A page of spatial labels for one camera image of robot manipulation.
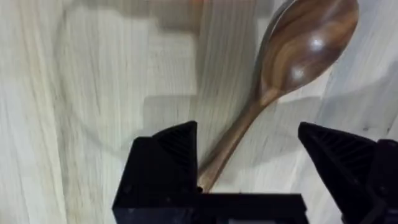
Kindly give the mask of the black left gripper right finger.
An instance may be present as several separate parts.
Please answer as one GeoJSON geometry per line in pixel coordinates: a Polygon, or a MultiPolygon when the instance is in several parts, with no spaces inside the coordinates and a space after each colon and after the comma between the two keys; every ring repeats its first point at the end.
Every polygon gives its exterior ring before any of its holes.
{"type": "Polygon", "coordinates": [[[397,141],[301,122],[298,138],[343,223],[397,224],[397,141]]]}

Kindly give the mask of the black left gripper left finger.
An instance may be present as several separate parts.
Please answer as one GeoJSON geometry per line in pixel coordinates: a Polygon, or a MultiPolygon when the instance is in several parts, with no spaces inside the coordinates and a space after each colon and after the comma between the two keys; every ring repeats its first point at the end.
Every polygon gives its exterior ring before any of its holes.
{"type": "Polygon", "coordinates": [[[197,122],[135,138],[114,198],[116,223],[192,223],[175,203],[197,191],[197,122]]]}

